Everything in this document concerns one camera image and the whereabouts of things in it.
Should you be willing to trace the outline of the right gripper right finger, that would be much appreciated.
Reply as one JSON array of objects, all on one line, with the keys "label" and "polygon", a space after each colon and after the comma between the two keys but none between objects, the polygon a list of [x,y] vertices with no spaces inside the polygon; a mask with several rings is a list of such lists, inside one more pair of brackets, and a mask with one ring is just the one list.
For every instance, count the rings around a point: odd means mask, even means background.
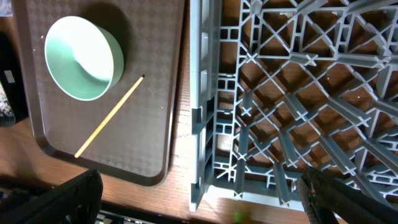
[{"label": "right gripper right finger", "polygon": [[297,190],[310,223],[397,223],[397,210],[362,174],[354,176],[356,190],[328,174],[308,167]]}]

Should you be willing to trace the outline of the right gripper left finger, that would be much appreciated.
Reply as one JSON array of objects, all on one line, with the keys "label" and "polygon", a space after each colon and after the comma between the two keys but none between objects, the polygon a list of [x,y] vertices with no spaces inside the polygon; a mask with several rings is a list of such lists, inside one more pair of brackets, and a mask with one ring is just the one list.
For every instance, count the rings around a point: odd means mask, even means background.
[{"label": "right gripper left finger", "polygon": [[36,198],[1,206],[1,223],[94,223],[101,208],[103,181],[90,169]]}]

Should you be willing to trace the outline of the wooden chopstick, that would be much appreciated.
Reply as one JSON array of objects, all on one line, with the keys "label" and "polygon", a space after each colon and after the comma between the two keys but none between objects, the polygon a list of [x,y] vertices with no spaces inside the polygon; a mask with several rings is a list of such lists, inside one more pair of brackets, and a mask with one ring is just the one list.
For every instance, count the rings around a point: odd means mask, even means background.
[{"label": "wooden chopstick", "polygon": [[145,79],[145,75],[141,75],[139,79],[133,84],[132,87],[126,92],[126,94],[118,101],[118,103],[113,107],[113,109],[107,114],[107,116],[102,120],[99,126],[91,133],[88,139],[83,143],[83,145],[77,150],[74,154],[74,158],[79,158],[86,148],[93,142],[93,140],[97,137],[97,135],[101,132],[101,130],[109,123],[111,118],[120,110],[120,108],[125,104],[128,98],[133,94],[136,88],[142,83]]}]

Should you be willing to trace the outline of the light green bowl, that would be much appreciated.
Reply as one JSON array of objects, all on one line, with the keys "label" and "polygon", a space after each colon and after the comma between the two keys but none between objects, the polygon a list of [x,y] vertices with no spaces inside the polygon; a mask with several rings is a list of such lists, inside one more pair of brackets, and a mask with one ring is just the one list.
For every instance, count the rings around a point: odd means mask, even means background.
[{"label": "light green bowl", "polygon": [[57,86],[80,101],[102,97],[124,71],[124,55],[116,38],[78,16],[63,17],[51,25],[44,55]]}]

